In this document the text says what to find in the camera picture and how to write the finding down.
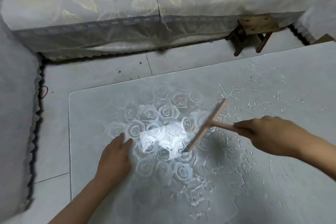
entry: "white tile floor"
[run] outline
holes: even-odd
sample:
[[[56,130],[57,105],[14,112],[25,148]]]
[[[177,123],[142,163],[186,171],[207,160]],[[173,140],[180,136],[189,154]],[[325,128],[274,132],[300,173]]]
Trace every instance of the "white tile floor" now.
[[[289,29],[274,33],[261,54],[302,47]],[[223,40],[121,57],[103,57],[48,64],[43,99],[43,122],[39,132],[34,201],[30,209],[2,224],[46,224],[70,202],[69,94],[152,75],[259,55],[247,47],[238,57]]]

